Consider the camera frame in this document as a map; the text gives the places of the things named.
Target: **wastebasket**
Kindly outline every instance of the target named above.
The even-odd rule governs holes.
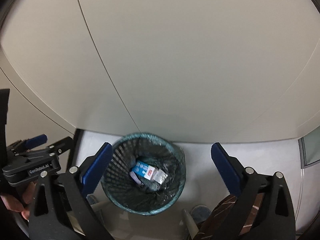
[[[139,186],[129,175],[136,161],[164,171],[161,185]],[[132,133],[113,145],[112,161],[101,184],[107,197],[121,209],[135,214],[155,215],[172,206],[186,182],[186,164],[181,148],[150,133]]]

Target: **trash can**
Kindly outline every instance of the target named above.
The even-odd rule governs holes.
[[[140,178],[138,185],[129,175],[137,161],[164,171],[160,185]],[[140,215],[155,215],[172,206],[186,182],[186,164],[181,148],[150,133],[132,133],[113,145],[113,157],[101,185],[107,197],[121,209]]]

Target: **floor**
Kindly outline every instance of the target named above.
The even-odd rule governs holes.
[[[119,136],[85,131],[76,165],[79,166],[87,156],[94,155],[104,142],[113,144],[119,138]],[[195,205],[205,204],[213,209],[228,195],[211,160],[212,144],[176,144],[184,150],[187,166],[187,180],[180,198],[167,211],[153,217],[130,214],[110,203],[104,208],[103,214],[106,228],[114,237],[125,240],[182,239],[185,226],[180,214],[183,208],[190,210]],[[230,156],[237,157],[244,167],[251,166],[258,173],[273,175],[276,171],[281,171],[291,193],[296,219],[297,215],[301,214],[301,218],[299,217],[297,221],[303,225],[306,219],[309,219],[308,214],[301,211],[303,173],[300,168],[297,140],[223,144],[223,147]],[[95,195],[100,201],[107,198],[100,185]]]

